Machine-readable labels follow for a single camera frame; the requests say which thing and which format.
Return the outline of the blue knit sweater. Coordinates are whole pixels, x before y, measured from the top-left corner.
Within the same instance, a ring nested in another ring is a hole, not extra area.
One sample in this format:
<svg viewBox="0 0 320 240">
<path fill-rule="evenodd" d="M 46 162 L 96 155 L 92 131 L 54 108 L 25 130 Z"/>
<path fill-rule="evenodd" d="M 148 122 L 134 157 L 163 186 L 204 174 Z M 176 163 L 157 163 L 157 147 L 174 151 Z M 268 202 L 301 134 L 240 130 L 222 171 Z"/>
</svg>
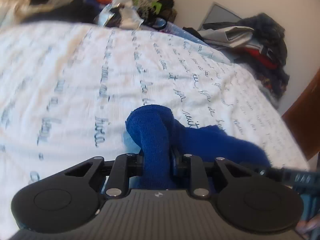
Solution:
<svg viewBox="0 0 320 240">
<path fill-rule="evenodd" d="M 234 163 L 269 166 L 266 153 L 257 145 L 227 135 L 216 125 L 189 128 L 180 124 L 171 109 L 147 105 L 135 109 L 127 118 L 126 130 L 144 153 L 144 172 L 133 181 L 138 189 L 176 188 L 170 178 L 169 151 L 189 153 L 212 162 L 224 157 Z"/>
</svg>

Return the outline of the pile of clothes at right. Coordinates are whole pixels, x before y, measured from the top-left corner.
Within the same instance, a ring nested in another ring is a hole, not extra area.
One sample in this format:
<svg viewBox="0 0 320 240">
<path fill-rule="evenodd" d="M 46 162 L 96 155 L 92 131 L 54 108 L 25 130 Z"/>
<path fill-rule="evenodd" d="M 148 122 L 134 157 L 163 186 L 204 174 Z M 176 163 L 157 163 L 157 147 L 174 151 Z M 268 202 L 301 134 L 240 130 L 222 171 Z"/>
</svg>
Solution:
<svg viewBox="0 0 320 240">
<path fill-rule="evenodd" d="M 234 63 L 245 64 L 254 77 L 278 102 L 286 92 L 290 76 L 284 71 L 287 60 L 285 29 L 265 13 L 237 22 L 204 23 L 200 30 L 183 30 L 207 45 L 229 54 Z"/>
</svg>

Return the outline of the brown wooden furniture edge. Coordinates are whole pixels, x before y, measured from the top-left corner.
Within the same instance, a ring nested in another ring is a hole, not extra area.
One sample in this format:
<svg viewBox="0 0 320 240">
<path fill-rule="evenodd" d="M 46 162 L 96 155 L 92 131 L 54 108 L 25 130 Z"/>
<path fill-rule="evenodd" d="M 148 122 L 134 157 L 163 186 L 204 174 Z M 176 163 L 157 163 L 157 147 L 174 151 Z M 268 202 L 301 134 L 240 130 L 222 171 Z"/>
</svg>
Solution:
<svg viewBox="0 0 320 240">
<path fill-rule="evenodd" d="M 308 160 L 319 152 L 319 101 L 317 72 L 303 93 L 282 116 Z"/>
</svg>

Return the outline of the white script-print bed sheet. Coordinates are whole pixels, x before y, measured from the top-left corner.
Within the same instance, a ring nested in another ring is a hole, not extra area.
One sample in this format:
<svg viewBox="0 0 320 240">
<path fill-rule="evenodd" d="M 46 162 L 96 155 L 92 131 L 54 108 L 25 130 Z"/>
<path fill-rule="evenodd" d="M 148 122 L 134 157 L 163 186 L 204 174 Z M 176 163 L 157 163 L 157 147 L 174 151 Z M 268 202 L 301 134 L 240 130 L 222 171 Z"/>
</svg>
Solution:
<svg viewBox="0 0 320 240">
<path fill-rule="evenodd" d="M 309 169 L 253 75 L 213 48 L 155 31 L 17 25 L 1 31 L 1 239 L 18 231 L 10 206 L 21 188 L 138 150 L 125 120 L 150 104 L 258 145 L 273 166 Z"/>
</svg>

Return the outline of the grey framed panel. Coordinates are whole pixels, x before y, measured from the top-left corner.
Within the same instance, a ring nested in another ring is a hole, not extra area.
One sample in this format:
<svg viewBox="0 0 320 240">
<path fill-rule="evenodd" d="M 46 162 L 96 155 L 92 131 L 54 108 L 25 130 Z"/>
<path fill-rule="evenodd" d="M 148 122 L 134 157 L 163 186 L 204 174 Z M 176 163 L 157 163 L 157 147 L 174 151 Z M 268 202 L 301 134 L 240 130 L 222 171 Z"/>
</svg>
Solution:
<svg viewBox="0 0 320 240">
<path fill-rule="evenodd" d="M 203 24 L 214 22 L 238 22 L 241 17 L 219 3 L 213 2 L 204 19 L 202 20 L 198 30 L 203 29 Z"/>
</svg>

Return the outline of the dark grey jacket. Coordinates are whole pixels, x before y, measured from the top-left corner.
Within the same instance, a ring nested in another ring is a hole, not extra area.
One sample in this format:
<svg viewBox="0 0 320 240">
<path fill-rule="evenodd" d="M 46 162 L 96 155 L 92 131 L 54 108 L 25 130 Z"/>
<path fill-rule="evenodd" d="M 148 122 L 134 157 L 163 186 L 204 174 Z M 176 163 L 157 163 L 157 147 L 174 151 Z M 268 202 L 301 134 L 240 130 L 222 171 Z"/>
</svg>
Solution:
<svg viewBox="0 0 320 240">
<path fill-rule="evenodd" d="M 22 23 L 60 21 L 69 23 L 90 23 L 100 14 L 101 9 L 92 0 L 72 0 L 71 3 L 48 12 L 38 12 L 22 20 Z"/>
</svg>

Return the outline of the clear plastic packaging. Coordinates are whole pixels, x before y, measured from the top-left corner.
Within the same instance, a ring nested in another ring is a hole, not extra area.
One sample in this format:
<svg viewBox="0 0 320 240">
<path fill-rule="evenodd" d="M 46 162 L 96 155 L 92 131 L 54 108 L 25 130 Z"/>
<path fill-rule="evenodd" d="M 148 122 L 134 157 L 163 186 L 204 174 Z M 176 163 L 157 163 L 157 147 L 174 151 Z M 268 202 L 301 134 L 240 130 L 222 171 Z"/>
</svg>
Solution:
<svg viewBox="0 0 320 240">
<path fill-rule="evenodd" d="M 112 0 L 94 19 L 94 23 L 102 27 L 128 30 L 139 29 L 143 22 L 133 0 Z"/>
</svg>

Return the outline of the black fuzzy hair band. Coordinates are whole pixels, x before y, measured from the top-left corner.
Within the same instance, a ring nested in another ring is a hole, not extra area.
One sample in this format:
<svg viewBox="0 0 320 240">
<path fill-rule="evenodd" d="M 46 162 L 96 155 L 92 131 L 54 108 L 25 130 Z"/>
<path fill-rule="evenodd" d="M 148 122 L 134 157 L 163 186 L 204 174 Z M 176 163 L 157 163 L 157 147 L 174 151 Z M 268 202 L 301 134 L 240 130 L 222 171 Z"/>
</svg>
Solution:
<svg viewBox="0 0 320 240">
<path fill-rule="evenodd" d="M 153 28 L 155 30 L 163 30 L 167 26 L 166 19 L 158 17 L 156 14 L 149 14 L 147 19 L 144 20 L 143 25 Z"/>
</svg>

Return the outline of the brown plush toy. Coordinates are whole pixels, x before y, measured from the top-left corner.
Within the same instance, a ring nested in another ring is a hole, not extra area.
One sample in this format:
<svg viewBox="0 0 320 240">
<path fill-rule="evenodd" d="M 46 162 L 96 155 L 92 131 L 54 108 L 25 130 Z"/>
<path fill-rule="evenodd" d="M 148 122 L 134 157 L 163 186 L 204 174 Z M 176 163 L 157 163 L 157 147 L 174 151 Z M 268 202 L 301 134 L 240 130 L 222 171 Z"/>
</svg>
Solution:
<svg viewBox="0 0 320 240">
<path fill-rule="evenodd" d="M 177 16 L 177 11 L 174 9 L 174 0 L 158 0 L 157 3 L 161 5 L 158 16 L 174 23 Z"/>
</svg>

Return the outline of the green plastic stool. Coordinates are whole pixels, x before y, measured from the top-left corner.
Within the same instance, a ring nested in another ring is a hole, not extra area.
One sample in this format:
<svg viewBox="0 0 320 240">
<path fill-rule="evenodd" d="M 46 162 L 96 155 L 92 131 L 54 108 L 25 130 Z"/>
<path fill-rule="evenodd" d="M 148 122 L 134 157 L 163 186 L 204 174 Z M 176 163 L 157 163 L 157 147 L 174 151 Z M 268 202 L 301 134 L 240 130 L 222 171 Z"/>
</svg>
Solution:
<svg viewBox="0 0 320 240">
<path fill-rule="evenodd" d="M 161 5 L 159 3 L 157 3 L 155 0 L 152 0 L 152 3 L 149 7 L 140 7 L 138 8 L 137 6 L 135 6 L 134 1 L 133 1 L 133 5 L 136 9 L 140 9 L 143 11 L 148 11 L 149 9 L 153 8 L 155 13 L 158 14 L 161 8 Z"/>
</svg>

